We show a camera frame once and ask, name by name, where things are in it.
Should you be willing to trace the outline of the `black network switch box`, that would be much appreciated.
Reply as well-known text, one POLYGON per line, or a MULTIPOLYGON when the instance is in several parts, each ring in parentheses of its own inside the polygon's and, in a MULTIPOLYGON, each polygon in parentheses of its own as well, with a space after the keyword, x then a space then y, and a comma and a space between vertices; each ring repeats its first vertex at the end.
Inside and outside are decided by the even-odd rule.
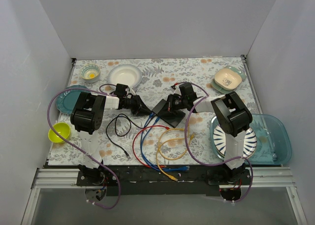
POLYGON ((168 110, 168 102, 164 99, 152 109, 152 112, 173 128, 176 128, 186 115, 181 110, 168 110))

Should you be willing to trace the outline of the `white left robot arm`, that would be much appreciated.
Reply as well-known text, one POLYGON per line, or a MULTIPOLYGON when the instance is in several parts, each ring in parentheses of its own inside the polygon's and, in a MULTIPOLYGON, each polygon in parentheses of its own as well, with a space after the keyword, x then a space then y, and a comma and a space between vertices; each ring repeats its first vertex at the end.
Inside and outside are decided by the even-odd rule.
POLYGON ((129 109, 134 116, 150 115, 151 110, 140 96, 133 95, 129 87, 117 84, 112 96, 93 95, 81 92, 70 115, 70 122, 78 131, 84 162, 78 166, 83 177, 95 186, 105 181, 105 174, 99 169, 100 156, 96 140, 105 110, 129 109))

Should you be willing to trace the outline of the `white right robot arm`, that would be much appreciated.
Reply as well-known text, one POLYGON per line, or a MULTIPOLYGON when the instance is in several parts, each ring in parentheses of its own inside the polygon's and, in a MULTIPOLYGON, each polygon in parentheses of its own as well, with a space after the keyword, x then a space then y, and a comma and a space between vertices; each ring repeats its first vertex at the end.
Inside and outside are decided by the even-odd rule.
POLYGON ((198 96, 191 83, 179 85, 180 93, 173 93, 162 104, 162 113, 174 118, 176 111, 192 113, 213 112, 225 135, 225 156, 222 163, 208 164, 214 168, 209 180, 234 184, 247 172, 243 157, 244 140, 252 114, 235 91, 222 96, 198 96))

